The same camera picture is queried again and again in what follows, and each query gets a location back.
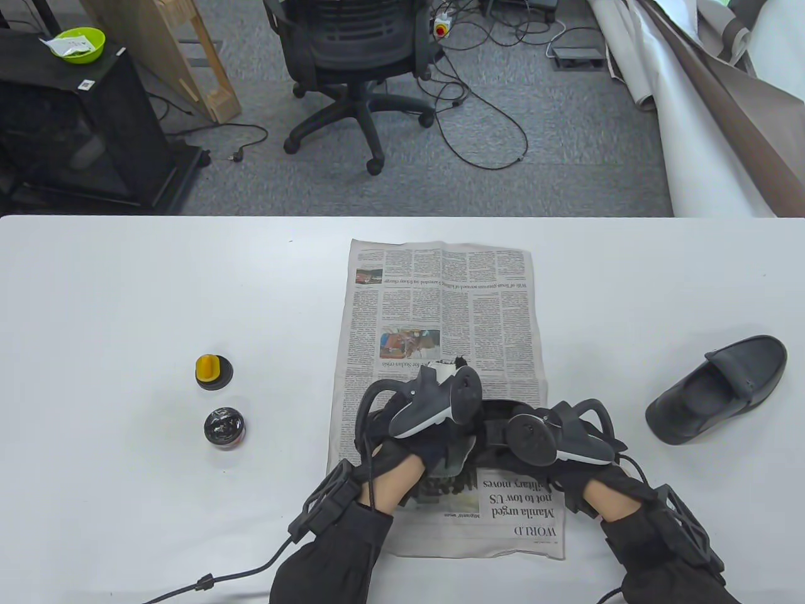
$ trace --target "black container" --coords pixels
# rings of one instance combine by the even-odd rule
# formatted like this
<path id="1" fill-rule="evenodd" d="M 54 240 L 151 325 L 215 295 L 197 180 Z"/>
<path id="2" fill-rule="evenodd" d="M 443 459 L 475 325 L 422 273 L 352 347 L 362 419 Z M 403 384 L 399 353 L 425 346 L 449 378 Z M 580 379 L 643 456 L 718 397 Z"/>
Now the black container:
<path id="1" fill-rule="evenodd" d="M 237 409 L 221 407 L 207 416 L 204 435 L 219 449 L 234 449 L 246 437 L 246 422 Z"/>

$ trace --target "newspaper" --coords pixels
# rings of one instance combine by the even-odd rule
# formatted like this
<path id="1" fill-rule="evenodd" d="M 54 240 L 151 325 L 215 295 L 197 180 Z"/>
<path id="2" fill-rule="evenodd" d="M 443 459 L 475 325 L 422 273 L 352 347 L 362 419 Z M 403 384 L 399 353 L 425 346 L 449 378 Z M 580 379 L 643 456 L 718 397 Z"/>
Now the newspaper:
<path id="1" fill-rule="evenodd" d="M 377 379 L 412 379 L 429 361 L 463 356 L 481 376 L 485 399 L 546 404 L 527 252 L 353 241 L 348 279 L 330 420 L 331 468 L 345 457 L 359 463 L 355 415 L 366 388 Z M 387 400 L 378 397 L 373 408 Z M 564 558 L 561 495 L 533 479 L 465 469 L 454 478 L 426 478 L 417 491 L 395 513 L 385 551 Z"/>

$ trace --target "wooden board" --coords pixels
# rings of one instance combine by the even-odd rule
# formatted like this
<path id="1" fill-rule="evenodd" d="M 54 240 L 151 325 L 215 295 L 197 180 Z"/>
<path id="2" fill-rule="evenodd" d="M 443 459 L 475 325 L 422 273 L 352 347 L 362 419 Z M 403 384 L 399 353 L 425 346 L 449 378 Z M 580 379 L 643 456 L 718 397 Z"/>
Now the wooden board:
<path id="1" fill-rule="evenodd" d="M 219 123 L 241 113 L 240 102 L 193 0 L 81 0 L 81 4 L 107 36 L 125 45 L 135 59 L 200 113 Z M 174 28 L 188 22 L 218 81 L 218 88 L 208 93 L 196 82 L 173 35 Z"/>

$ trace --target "black sleeve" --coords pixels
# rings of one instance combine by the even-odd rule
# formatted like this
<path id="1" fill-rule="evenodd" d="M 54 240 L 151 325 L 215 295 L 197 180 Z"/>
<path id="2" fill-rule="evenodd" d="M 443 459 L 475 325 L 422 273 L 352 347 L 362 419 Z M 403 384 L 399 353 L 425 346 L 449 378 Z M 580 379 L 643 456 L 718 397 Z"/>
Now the black sleeve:
<path id="1" fill-rule="evenodd" d="M 270 604 L 364 602 L 369 561 L 374 566 L 393 519 L 359 504 L 354 508 L 356 513 L 283 562 Z M 639 552 L 625 563 L 621 588 L 628 604 L 740 604 L 707 570 L 668 552 L 642 511 L 601 526 L 618 551 Z"/>
<path id="2" fill-rule="evenodd" d="M 627 552 L 621 588 L 629 604 L 740 604 L 709 571 L 670 552 L 643 510 L 601 527 L 616 551 Z"/>
<path id="3" fill-rule="evenodd" d="M 354 503 L 277 569 L 270 604 L 359 604 L 394 519 Z"/>

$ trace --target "black shoe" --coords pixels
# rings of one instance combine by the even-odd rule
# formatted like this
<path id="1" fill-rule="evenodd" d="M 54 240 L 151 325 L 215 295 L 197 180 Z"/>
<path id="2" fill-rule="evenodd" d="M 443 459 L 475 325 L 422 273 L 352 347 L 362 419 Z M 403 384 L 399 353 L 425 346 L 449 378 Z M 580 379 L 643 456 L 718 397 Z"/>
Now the black shoe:
<path id="1" fill-rule="evenodd" d="M 707 361 L 646 409 L 649 428 L 669 445 L 755 409 L 780 381 L 787 352 L 776 337 L 755 336 L 704 357 Z"/>

